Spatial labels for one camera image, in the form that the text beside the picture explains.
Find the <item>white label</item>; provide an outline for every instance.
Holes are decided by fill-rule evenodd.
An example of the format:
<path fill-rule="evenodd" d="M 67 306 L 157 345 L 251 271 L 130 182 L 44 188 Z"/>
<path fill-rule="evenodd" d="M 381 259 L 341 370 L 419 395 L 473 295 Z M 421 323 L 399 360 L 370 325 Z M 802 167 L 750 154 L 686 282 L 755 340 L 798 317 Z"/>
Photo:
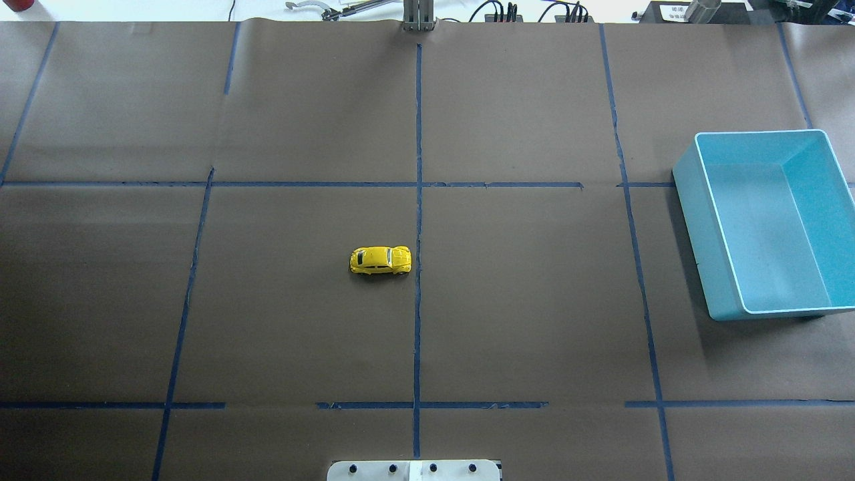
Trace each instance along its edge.
<path fill-rule="evenodd" d="M 664 21 L 680 21 L 686 23 L 685 5 L 659 5 L 659 11 L 662 12 L 662 20 Z"/>

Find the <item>light blue container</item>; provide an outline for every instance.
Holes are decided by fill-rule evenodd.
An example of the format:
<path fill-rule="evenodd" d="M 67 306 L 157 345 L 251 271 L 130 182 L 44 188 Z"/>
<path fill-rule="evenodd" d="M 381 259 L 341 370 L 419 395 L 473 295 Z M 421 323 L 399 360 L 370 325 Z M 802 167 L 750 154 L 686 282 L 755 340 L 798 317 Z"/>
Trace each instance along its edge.
<path fill-rule="evenodd" d="M 822 130 L 697 134 L 674 179 L 713 319 L 855 310 L 855 203 Z"/>

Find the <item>metal cylinder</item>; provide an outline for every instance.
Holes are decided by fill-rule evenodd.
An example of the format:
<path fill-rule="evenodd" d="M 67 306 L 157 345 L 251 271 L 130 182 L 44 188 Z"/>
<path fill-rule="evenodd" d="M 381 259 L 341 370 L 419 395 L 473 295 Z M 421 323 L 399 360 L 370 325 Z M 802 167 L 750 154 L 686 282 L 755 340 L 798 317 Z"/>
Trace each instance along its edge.
<path fill-rule="evenodd" d="M 686 21 L 689 23 L 710 23 L 712 16 L 722 6 L 722 0 L 692 0 L 686 9 Z"/>

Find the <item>yellow toy car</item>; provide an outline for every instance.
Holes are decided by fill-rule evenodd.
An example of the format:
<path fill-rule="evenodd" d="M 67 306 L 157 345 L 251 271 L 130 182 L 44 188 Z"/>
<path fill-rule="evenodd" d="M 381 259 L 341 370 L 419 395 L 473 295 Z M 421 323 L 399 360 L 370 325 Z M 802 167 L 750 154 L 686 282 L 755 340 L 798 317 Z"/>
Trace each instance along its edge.
<path fill-rule="evenodd" d="M 411 267 L 412 256 L 407 246 L 359 247 L 351 254 L 354 274 L 406 274 Z"/>

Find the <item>gray table surface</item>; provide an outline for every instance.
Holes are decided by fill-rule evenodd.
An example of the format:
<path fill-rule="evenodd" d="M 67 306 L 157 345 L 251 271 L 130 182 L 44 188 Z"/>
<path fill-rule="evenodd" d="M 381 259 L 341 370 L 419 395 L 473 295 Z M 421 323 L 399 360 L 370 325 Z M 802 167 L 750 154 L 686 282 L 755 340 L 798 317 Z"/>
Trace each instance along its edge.
<path fill-rule="evenodd" d="M 670 176 L 814 127 L 855 181 L 852 29 L 0 40 L 0 478 L 855 478 L 855 315 L 712 321 Z"/>

